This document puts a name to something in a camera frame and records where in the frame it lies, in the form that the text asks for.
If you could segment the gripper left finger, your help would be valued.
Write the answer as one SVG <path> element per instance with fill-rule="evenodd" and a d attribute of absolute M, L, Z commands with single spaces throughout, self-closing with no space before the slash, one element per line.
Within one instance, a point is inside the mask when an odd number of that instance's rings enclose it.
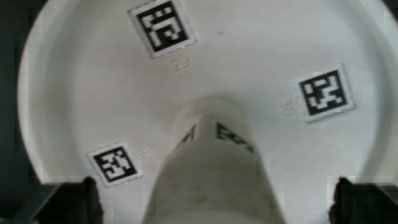
<path fill-rule="evenodd" d="M 45 185 L 6 224 L 102 224 L 97 180 Z"/>

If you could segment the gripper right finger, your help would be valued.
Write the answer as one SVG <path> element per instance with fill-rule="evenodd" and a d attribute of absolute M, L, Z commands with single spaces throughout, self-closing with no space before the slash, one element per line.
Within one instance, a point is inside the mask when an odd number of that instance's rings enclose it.
<path fill-rule="evenodd" d="M 398 224 L 398 186 L 354 183 L 340 178 L 331 206 L 331 224 Z"/>

